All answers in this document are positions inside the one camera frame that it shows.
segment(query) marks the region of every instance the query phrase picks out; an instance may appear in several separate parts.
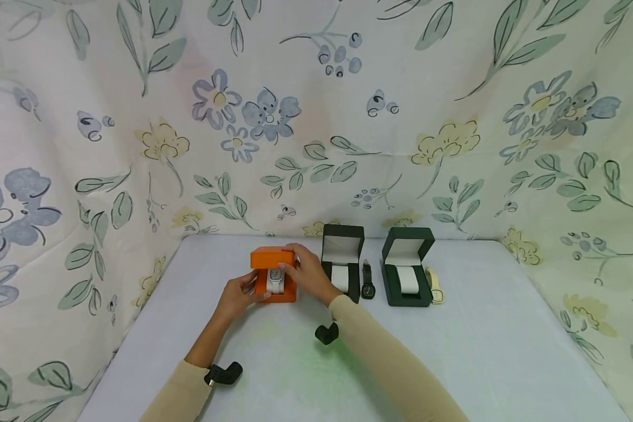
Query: floral wallpaper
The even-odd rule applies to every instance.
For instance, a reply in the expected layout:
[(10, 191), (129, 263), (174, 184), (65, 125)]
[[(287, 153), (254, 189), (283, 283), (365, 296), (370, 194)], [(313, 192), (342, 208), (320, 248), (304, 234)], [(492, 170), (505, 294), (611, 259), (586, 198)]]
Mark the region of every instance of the floral wallpaper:
[(0, 421), (184, 236), (325, 223), (499, 240), (633, 420), (633, 0), (0, 0)]

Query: yellow flower print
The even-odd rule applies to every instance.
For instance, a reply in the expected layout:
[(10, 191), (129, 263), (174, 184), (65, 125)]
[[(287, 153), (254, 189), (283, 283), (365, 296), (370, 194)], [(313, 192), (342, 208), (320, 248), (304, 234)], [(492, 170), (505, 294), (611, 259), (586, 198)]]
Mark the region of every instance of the yellow flower print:
[(598, 301), (591, 296), (580, 298), (578, 294), (565, 294), (563, 296), (563, 303), (565, 308), (570, 311), (570, 315), (575, 319), (581, 320), (581, 329), (584, 331), (587, 328), (593, 328), (600, 334), (607, 337), (616, 337), (618, 334), (616, 330), (605, 321), (605, 317), (608, 315), (608, 305)]
[(410, 227), (422, 220), (424, 215), (415, 214), (413, 209), (405, 210), (400, 214), (394, 215), (390, 219), (386, 219), (382, 223), (382, 227), (390, 229), (392, 227)]
[(134, 130), (134, 136), (147, 147), (147, 149), (141, 152), (141, 155), (151, 160), (159, 161), (160, 163), (164, 162), (167, 167), (171, 169), (171, 172), (173, 172), (176, 179), (178, 179), (178, 186), (180, 187), (179, 196), (183, 196), (183, 181), (181, 181), (181, 177), (173, 167), (171, 160), (189, 151), (188, 139), (179, 137), (174, 128), (166, 122), (164, 117), (159, 118), (157, 126), (152, 125), (152, 122), (150, 122), (149, 131)]
[[(329, 224), (340, 224), (340, 220), (334, 218)], [(305, 232), (305, 236), (309, 238), (322, 238), (324, 236), (324, 226), (325, 223), (315, 222), (311, 226), (303, 227), (302, 230)]]
[(131, 305), (143, 309), (143, 307), (148, 302), (149, 297), (152, 295), (152, 292), (157, 287), (157, 283), (159, 283), (162, 278), (162, 274), (164, 273), (164, 267), (166, 263), (166, 257), (155, 258), (155, 263), (152, 266), (152, 275), (147, 277), (143, 277), (139, 284), (141, 286), (141, 292), (136, 299), (131, 301)]
[(473, 116), (467, 123), (446, 120), (435, 137), (427, 134), (417, 136), (418, 152), (411, 155), (410, 160), (413, 161), (413, 164), (418, 165), (436, 165), (429, 186), (417, 199), (424, 196), (432, 187), (439, 176), (441, 164), (445, 157), (466, 154), (481, 141), (481, 135), (477, 134), (478, 123), (476, 119), (477, 117)]
[(202, 217), (204, 217), (204, 215), (201, 212), (188, 207), (183, 207), (177, 210), (177, 212), (173, 215), (173, 218), (171, 218), (171, 222), (173, 223), (171, 227), (183, 227), (188, 223), (197, 223), (202, 220)]
[(522, 240), (522, 231), (517, 231), (511, 226), (506, 236), (502, 238), (502, 244), (516, 257), (516, 261), (529, 266), (538, 266), (544, 260), (537, 254), (539, 245), (535, 241)]

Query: watch face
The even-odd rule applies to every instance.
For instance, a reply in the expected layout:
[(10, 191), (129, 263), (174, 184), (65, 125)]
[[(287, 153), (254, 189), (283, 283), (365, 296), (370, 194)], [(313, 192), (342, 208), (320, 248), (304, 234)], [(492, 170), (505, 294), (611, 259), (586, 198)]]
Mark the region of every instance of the watch face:
[(372, 299), (375, 296), (375, 286), (364, 284), (361, 288), (361, 297), (364, 299)]
[(431, 294), (434, 297), (434, 302), (442, 302), (444, 299), (442, 290), (432, 289)]
[(281, 281), (284, 278), (284, 272), (281, 271), (280, 268), (272, 268), (270, 270), (270, 280), (271, 281)]

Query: orange watch box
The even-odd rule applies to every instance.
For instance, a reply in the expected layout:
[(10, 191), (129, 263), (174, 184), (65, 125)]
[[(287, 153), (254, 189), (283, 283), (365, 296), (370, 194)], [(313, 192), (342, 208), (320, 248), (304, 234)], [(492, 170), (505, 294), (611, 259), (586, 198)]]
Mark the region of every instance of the orange watch box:
[[(278, 268), (280, 262), (294, 265), (295, 253), (283, 250), (281, 246), (260, 246), (251, 252), (251, 268), (258, 269), (255, 294), (267, 292), (267, 271)], [(288, 274), (284, 274), (284, 293), (273, 294), (262, 303), (295, 302), (297, 286)]]

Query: watch box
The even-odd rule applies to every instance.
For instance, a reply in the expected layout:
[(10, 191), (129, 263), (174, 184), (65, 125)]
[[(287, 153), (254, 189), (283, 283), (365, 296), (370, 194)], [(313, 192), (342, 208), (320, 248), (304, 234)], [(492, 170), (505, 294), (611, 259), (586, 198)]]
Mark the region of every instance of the watch box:
[[(279, 263), (295, 265), (295, 253), (291, 250), (283, 250), (281, 246), (260, 246), (251, 252), (251, 268), (258, 269), (254, 294), (271, 292), (271, 297), (261, 303), (295, 302), (297, 285), (288, 274), (278, 268)], [(271, 283), (268, 275), (280, 274), (277, 283)]]
[(428, 227), (392, 227), (382, 249), (382, 279), (393, 307), (427, 307), (433, 297), (422, 260), (434, 244)]
[(363, 248), (361, 226), (326, 224), (321, 248), (321, 267), (340, 292), (358, 303), (360, 296), (359, 259)]

